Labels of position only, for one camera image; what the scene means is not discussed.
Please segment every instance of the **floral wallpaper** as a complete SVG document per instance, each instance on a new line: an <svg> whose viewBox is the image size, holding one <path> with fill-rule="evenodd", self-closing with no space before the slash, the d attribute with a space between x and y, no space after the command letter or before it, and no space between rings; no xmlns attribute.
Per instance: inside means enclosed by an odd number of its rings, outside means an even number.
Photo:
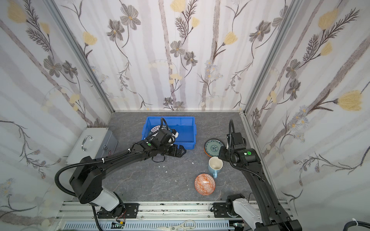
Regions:
<svg viewBox="0 0 370 231"><path fill-rule="evenodd" d="M56 0L115 110L244 110L288 0Z"/></svg>
<svg viewBox="0 0 370 231"><path fill-rule="evenodd" d="M370 2L303 1L247 111L304 230L370 214Z"/></svg>
<svg viewBox="0 0 370 231"><path fill-rule="evenodd" d="M83 129L104 127L110 113L42 1L0 6L0 227L49 230L71 199L55 172Z"/></svg>

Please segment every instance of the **orange patterned bowl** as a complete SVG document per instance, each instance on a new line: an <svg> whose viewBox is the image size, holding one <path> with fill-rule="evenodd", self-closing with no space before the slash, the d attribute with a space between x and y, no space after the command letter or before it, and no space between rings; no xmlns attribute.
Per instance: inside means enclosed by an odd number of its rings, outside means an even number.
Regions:
<svg viewBox="0 0 370 231"><path fill-rule="evenodd" d="M211 195L215 190L215 180L208 174L202 173L195 179L195 189L202 195Z"/></svg>

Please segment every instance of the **gray tabletop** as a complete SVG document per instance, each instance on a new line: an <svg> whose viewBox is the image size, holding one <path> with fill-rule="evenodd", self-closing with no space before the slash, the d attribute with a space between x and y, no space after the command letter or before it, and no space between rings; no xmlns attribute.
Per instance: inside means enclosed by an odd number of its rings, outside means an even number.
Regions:
<svg viewBox="0 0 370 231"><path fill-rule="evenodd" d="M162 163L148 159L119 169L103 180L104 187L116 192L123 201L216 201L238 193L249 196L252 190L247 180L227 162L224 162L215 179L216 188L211 195L203 196L194 187L195 178L201 173L208 173L210 157L204 152L204 143L208 139L219 138L226 144L230 119L234 120L236 132L241 132L246 138L239 113L116 112L108 124L118 139L116 153L141 140L148 116L194 116L197 127L195 148L188 150L181 158L167 156Z"/></svg>

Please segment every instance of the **mug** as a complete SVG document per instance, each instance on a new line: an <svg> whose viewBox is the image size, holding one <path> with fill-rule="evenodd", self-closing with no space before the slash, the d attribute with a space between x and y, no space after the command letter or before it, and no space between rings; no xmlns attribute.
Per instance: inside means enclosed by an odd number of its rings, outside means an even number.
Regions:
<svg viewBox="0 0 370 231"><path fill-rule="evenodd" d="M223 166L222 160L217 156L211 157L208 161L208 170L213 175L213 178L217 178L217 173L220 172Z"/></svg>

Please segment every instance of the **blue plastic bin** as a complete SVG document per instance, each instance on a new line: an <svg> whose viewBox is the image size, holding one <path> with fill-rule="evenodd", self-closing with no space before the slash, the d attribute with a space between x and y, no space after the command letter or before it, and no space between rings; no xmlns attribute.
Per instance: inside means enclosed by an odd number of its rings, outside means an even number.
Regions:
<svg viewBox="0 0 370 231"><path fill-rule="evenodd" d="M171 129L179 133L175 144L184 146L186 150L194 149L196 136L194 116L149 116L142 129L141 139L148 136L150 129L161 124L161 117L166 120Z"/></svg>

